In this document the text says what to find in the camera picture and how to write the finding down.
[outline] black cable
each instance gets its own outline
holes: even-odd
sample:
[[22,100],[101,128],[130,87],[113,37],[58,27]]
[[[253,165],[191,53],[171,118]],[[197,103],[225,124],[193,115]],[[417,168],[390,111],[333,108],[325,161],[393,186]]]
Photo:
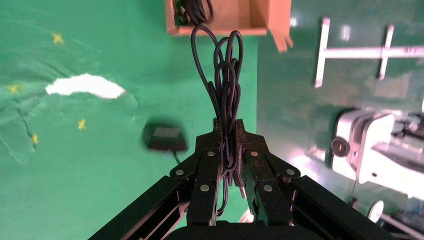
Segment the black cable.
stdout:
[[198,26],[206,24],[214,17],[214,9],[211,0],[206,0],[209,8],[209,18],[205,14],[202,0],[180,0],[179,8],[176,10],[183,24],[193,24]]
[[[199,62],[199,56],[196,49],[196,34],[198,31],[207,33],[215,44],[215,51],[213,52],[213,67],[215,69],[214,82],[207,81],[202,66]],[[238,42],[238,59],[233,58],[234,53],[234,39],[237,38]],[[225,58],[221,51],[223,44],[227,43]],[[191,33],[191,50],[193,52],[194,63],[199,72],[200,78],[209,95],[213,109],[215,110],[216,118],[222,123],[223,131],[223,156],[224,166],[222,171],[223,180],[223,196],[222,206],[216,212],[219,218],[224,213],[227,206],[229,197],[229,186],[233,185],[233,171],[237,167],[236,159],[236,119],[239,110],[240,99],[242,90],[239,84],[240,72],[243,63],[243,39],[239,31],[233,31],[229,37],[224,37],[220,41],[212,31],[203,26],[198,25]]]
[[181,161],[180,161],[180,159],[179,159],[179,158],[178,158],[178,156],[177,156],[177,152],[173,151],[173,152],[172,152],[172,154],[173,154],[173,156],[174,156],[174,158],[175,158],[176,164],[180,164],[180,163],[181,163]]

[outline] black metal bracket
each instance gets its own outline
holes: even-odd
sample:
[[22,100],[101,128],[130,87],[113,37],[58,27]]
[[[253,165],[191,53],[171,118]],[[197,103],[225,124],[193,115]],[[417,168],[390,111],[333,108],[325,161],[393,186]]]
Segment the black metal bracket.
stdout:
[[170,177],[162,177],[90,239],[160,240],[185,213],[187,227],[168,239],[215,239],[211,238],[214,233],[225,231],[237,236],[251,233],[247,239],[256,235],[263,239],[283,235],[288,240],[393,239],[321,185],[301,177],[296,167],[270,153],[264,137],[246,132],[241,119],[236,121],[235,134],[237,169],[233,180],[247,199],[255,224],[217,222],[224,158],[221,123],[214,119],[213,131],[196,138],[194,153],[174,167]]

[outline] wooden box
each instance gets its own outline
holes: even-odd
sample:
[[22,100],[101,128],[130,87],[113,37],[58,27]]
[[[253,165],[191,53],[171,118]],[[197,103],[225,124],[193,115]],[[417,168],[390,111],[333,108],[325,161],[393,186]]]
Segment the wooden box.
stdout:
[[[172,36],[191,35],[193,27],[175,24],[175,0],[164,1],[168,33]],[[290,39],[291,0],[210,1],[214,18],[206,26],[216,35],[228,36],[233,30],[238,30],[242,36],[263,36],[269,30],[278,51],[285,52],[288,46],[293,45]]]

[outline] green wall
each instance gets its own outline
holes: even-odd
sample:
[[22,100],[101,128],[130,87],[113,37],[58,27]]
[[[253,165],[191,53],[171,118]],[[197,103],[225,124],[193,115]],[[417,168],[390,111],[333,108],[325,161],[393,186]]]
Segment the green wall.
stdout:
[[[168,36],[162,0],[3,0],[0,31],[0,239],[87,239],[167,175],[173,157],[140,145],[150,116],[183,123],[190,150],[181,159],[212,130],[190,40]],[[257,39],[243,40],[239,117],[255,132]],[[197,48],[213,77],[212,41]],[[57,78],[85,73],[126,93],[46,95]],[[237,188],[230,194],[223,219],[238,221],[247,204]]]

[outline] green floor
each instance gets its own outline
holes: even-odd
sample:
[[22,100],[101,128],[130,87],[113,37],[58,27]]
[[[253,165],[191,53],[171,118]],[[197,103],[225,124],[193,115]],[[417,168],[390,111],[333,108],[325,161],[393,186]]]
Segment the green floor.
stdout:
[[[387,24],[395,25],[392,46],[424,45],[424,1],[294,0],[291,12],[288,52],[278,53],[271,36],[243,38],[239,117],[275,155],[347,200],[353,181],[327,167],[337,114],[420,110],[424,63],[391,59],[386,80],[377,82],[377,60],[328,60],[324,86],[314,89],[320,18],[331,18],[329,47],[379,46]],[[340,40],[343,25],[348,41]],[[162,0],[3,0],[0,31],[0,239],[87,239],[175,166],[172,156],[140,146],[149,117],[184,124],[190,150],[182,159],[212,129],[189,38],[168,36]],[[199,39],[197,48],[211,76],[212,42]],[[46,95],[57,78],[85,73],[126,94]],[[406,201],[373,184],[357,185],[354,195],[393,209]],[[246,208],[231,189],[224,219],[237,221]]]
[[[140,146],[149,117],[184,124],[190,150],[182,159],[212,130],[190,39],[169,37],[164,16],[162,0],[0,3],[0,239],[87,239],[167,175],[173,157]],[[257,39],[243,40],[239,117],[255,132]],[[213,76],[213,43],[200,39],[197,48]],[[57,78],[85,73],[127,93],[116,100],[45,94]],[[238,221],[247,203],[231,191],[224,219]]]

